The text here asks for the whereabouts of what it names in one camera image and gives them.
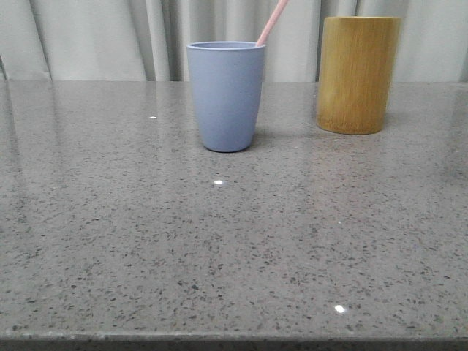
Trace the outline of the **blue plastic cup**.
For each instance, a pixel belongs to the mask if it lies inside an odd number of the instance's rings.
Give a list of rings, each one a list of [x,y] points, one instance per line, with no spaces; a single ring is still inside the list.
[[[230,153],[250,147],[263,84],[265,46],[194,42],[186,47],[195,116],[203,145]]]

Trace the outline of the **pink chopstick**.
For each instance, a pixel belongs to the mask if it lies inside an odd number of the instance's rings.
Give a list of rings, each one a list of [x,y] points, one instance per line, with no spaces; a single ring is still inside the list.
[[[288,0],[279,0],[271,13],[270,18],[268,19],[266,25],[264,26],[257,42],[256,42],[256,47],[261,47],[264,46],[267,42],[268,36],[270,35],[273,27],[276,25],[279,17],[281,16],[282,12],[284,11],[284,8],[288,4]]]

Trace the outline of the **bamboo wooden cup holder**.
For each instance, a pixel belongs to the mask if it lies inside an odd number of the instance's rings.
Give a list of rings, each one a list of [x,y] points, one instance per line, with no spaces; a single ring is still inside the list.
[[[400,22],[398,17],[325,18],[318,127],[348,135],[382,130]]]

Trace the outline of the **grey pleated curtain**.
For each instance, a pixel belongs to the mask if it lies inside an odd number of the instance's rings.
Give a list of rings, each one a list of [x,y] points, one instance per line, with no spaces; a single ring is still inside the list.
[[[4,80],[188,78],[191,42],[255,41],[274,1],[3,1]],[[396,81],[467,79],[465,1],[290,1],[267,42],[265,78],[318,78],[326,17],[401,18]]]

